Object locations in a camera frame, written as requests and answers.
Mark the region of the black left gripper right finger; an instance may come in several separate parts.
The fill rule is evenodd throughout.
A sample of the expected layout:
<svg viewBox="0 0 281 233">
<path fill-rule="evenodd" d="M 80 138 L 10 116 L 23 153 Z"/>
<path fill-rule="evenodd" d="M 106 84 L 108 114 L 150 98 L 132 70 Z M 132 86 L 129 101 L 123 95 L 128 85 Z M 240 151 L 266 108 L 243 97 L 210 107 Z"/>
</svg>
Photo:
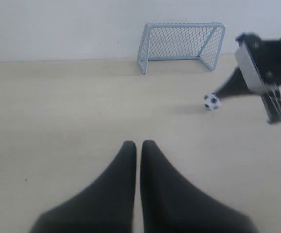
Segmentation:
<svg viewBox="0 0 281 233">
<path fill-rule="evenodd" d="M 190 183 L 153 140 L 141 149 L 140 194 L 146 233 L 253 233 L 243 213 Z"/>
</svg>

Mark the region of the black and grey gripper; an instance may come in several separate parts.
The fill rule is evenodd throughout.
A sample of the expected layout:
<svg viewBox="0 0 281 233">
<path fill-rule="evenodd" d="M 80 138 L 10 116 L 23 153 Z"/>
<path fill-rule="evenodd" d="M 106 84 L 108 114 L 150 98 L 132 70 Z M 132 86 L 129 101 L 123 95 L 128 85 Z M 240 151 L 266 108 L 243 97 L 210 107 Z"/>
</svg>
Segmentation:
<svg viewBox="0 0 281 233">
<path fill-rule="evenodd" d="M 236 37 L 238 66 L 215 90 L 218 98 L 261 95 L 268 124 L 281 123 L 281 38 L 262 39 L 255 33 Z"/>
</svg>

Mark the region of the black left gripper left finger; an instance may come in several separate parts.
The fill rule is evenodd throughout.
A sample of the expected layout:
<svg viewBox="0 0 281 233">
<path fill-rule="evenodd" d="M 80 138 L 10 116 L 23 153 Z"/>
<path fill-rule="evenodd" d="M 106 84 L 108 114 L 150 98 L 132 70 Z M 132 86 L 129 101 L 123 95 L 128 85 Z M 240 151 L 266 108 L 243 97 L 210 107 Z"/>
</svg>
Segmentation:
<svg viewBox="0 0 281 233">
<path fill-rule="evenodd" d="M 101 175 L 80 193 L 42 213 L 32 233 L 131 233 L 137 148 L 124 141 Z"/>
</svg>

